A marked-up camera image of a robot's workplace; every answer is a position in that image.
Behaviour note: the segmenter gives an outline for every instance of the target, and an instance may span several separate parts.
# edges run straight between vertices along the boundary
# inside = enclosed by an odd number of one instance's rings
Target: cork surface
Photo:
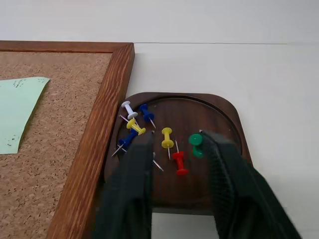
[[[0,80],[51,80],[18,154],[0,155],[0,239],[45,238],[112,54],[0,52]]]

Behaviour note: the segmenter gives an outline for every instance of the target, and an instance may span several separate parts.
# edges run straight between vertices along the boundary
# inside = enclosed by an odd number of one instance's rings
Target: dark wood tray
[[[160,171],[153,168],[154,176],[154,212],[207,214],[211,208],[211,198],[207,187],[207,159],[196,158],[192,155],[192,146],[188,138],[200,129],[206,129],[223,134],[231,139],[238,147],[243,157],[249,162],[249,155],[245,135],[235,107],[222,97],[209,94],[180,94],[180,93],[140,93],[126,100],[139,115],[136,117],[141,127],[154,130],[150,122],[144,122],[139,106],[147,104],[148,111],[155,114],[154,123],[156,162],[163,168]],[[120,108],[118,115],[127,116],[124,108]],[[177,140],[179,150],[184,151],[184,166],[189,170],[185,176],[177,176],[177,163],[168,159],[167,149],[162,148],[164,137],[161,130],[170,127],[170,138]],[[104,169],[107,181],[114,168],[123,156],[120,150],[116,156],[111,155],[116,150],[120,138],[126,137],[129,131],[126,122],[117,118]],[[170,150],[176,152],[176,146]]]

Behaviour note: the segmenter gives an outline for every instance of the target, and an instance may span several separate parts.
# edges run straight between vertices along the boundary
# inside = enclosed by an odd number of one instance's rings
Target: white wall
[[[255,167],[303,238],[317,239],[318,12],[317,0],[0,0],[0,40],[150,42],[135,44],[127,96],[229,100]],[[155,239],[195,235],[217,238],[213,218],[153,215]]]

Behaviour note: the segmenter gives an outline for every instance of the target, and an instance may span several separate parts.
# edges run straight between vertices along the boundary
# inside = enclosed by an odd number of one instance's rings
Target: sticky note
[[[25,125],[50,79],[0,80],[0,154],[18,153]]]

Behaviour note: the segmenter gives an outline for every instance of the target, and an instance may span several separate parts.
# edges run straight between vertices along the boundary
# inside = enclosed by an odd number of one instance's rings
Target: wooden cork board frame
[[[134,44],[0,41],[0,51],[112,53],[46,237],[83,238],[116,114],[126,96],[135,57]]]

